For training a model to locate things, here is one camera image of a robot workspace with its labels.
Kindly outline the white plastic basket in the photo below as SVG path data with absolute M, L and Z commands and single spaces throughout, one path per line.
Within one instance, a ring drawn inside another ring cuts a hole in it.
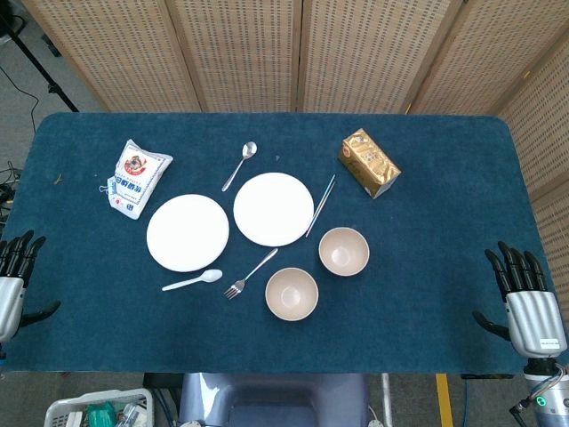
M 154 427 L 155 412 L 153 397 L 150 391 L 144 388 L 127 391 L 96 391 L 72 399 L 56 400 L 48 407 L 45 413 L 44 427 L 65 427 L 69 414 L 85 410 L 89 405 L 99 405 L 106 402 L 115 405 L 145 403 L 147 410 L 146 423 L 140 427 Z

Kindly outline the metal fork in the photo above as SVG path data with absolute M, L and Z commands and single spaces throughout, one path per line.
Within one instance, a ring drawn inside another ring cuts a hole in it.
M 231 300 L 235 297 L 237 297 L 243 290 L 245 287 L 245 283 L 246 281 L 255 273 L 257 272 L 264 264 L 266 264 L 271 258 L 273 258 L 276 253 L 278 252 L 277 248 L 273 248 L 260 262 L 259 264 L 252 270 L 250 271 L 244 278 L 239 279 L 238 281 L 236 281 L 232 286 L 230 286 L 225 292 L 224 292 L 224 296 Z

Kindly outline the blue table cloth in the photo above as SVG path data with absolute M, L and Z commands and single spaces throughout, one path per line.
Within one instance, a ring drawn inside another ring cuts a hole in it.
M 376 199 L 338 159 L 360 128 L 401 170 Z M 99 192 L 130 139 L 173 157 L 138 220 Z M 257 152 L 223 192 L 248 141 Z M 230 211 L 241 185 L 266 172 L 297 177 L 314 199 L 335 180 L 311 233 L 229 300 L 267 252 L 232 229 L 215 262 L 221 280 L 163 292 L 180 275 L 148 252 L 155 210 L 197 193 Z M 337 227 L 370 247 L 355 276 L 320 261 L 320 239 Z M 542 255 L 510 130 L 485 116 L 57 113 L 36 130 L 4 237 L 27 230 L 46 241 L 25 306 L 61 305 L 8 343 L 11 370 L 513 372 L 520 359 L 471 316 L 506 318 L 485 249 L 503 241 Z M 319 289 L 315 310 L 295 322 L 265 301 L 270 277 L 290 267 Z

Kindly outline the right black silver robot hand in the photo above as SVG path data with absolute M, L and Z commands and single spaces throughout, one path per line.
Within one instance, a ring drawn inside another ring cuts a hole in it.
M 475 321 L 487 332 L 512 344 L 528 359 L 553 359 L 568 348 L 556 295 L 548 290 L 545 272 L 537 257 L 500 241 L 499 258 L 486 249 L 508 324 L 498 325 L 483 313 L 473 311 Z

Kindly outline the gold foil package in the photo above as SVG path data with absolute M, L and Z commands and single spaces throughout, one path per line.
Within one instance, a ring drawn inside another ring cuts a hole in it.
M 343 140 L 338 159 L 372 199 L 390 189 L 401 174 L 401 170 L 363 128 Z

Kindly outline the white printed food bag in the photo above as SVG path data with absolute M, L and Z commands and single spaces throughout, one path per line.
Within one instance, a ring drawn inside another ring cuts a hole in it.
M 116 163 L 116 194 L 108 196 L 111 207 L 138 220 L 173 157 L 142 149 L 132 139 Z

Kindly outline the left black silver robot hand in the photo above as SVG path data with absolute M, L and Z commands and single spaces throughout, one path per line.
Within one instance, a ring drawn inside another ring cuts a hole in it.
M 32 241 L 33 230 L 10 241 L 0 241 L 0 349 L 18 331 L 52 316 L 60 307 L 57 300 L 37 312 L 23 312 L 29 280 L 46 237 Z

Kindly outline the white plastic spoon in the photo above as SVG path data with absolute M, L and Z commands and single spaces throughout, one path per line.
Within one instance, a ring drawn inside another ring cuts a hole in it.
M 219 280 L 222 277 L 221 270 L 205 270 L 199 277 L 192 278 L 189 280 L 183 280 L 181 282 L 173 283 L 168 286 L 163 286 L 162 291 L 168 292 L 175 289 L 182 288 L 184 286 L 189 286 L 198 282 L 212 283 Z

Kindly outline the beige bowl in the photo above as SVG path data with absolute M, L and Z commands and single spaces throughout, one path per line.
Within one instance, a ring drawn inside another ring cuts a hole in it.
M 334 275 L 355 276 L 369 262 L 370 247 L 364 236 L 348 227 L 326 231 L 318 245 L 321 263 Z
M 285 268 L 275 272 L 265 288 L 270 312 L 284 321 L 300 321 L 312 314 L 319 300 L 317 282 L 305 270 Z

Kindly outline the wicker folding screen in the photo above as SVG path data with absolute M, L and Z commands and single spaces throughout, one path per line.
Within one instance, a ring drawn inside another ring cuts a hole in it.
M 569 324 L 569 0 L 20 0 L 110 111 L 497 116 Z

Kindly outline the white table leg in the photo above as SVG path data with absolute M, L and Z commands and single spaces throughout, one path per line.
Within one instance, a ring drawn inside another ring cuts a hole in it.
M 381 374 L 381 393 L 383 407 L 383 425 L 384 427 L 393 427 L 393 415 L 390 393 L 389 374 Z

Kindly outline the black tripod stand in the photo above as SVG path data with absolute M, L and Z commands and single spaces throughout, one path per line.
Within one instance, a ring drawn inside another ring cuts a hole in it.
M 0 28 L 5 30 L 11 40 L 19 47 L 23 54 L 28 58 L 36 70 L 42 75 L 44 80 L 48 85 L 48 92 L 57 94 L 60 99 L 67 105 L 67 107 L 72 112 L 78 112 L 78 108 L 72 102 L 72 100 L 64 93 L 62 88 L 52 79 L 51 75 L 42 66 L 36 56 L 26 47 L 26 45 L 21 41 L 17 33 L 8 24 L 8 21 L 0 14 Z

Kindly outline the white round plate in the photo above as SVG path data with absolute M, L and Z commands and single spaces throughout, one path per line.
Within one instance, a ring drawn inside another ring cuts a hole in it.
M 147 246 L 162 267 L 176 272 L 201 270 L 224 251 L 228 217 L 213 199 L 186 194 L 162 204 L 147 227 Z
M 308 188 L 286 173 L 262 173 L 237 192 L 233 214 L 239 231 L 261 246 L 287 246 L 308 230 L 315 212 Z

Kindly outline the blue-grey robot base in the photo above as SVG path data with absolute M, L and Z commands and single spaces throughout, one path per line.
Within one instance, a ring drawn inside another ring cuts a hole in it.
M 368 427 L 363 374 L 183 377 L 179 423 L 196 427 Z

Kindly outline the metal spoon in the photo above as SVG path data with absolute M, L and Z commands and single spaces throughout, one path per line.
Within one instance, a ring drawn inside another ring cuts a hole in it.
M 225 192 L 229 186 L 231 185 L 231 183 L 233 182 L 233 180 L 235 179 L 239 169 L 241 168 L 241 166 L 243 165 L 244 161 L 253 157 L 257 152 L 257 144 L 254 141 L 248 141 L 242 149 L 242 159 L 240 160 L 240 162 L 237 164 L 235 170 L 232 172 L 232 174 L 228 177 L 228 179 L 225 181 L 225 183 L 223 184 L 221 190 L 223 192 Z

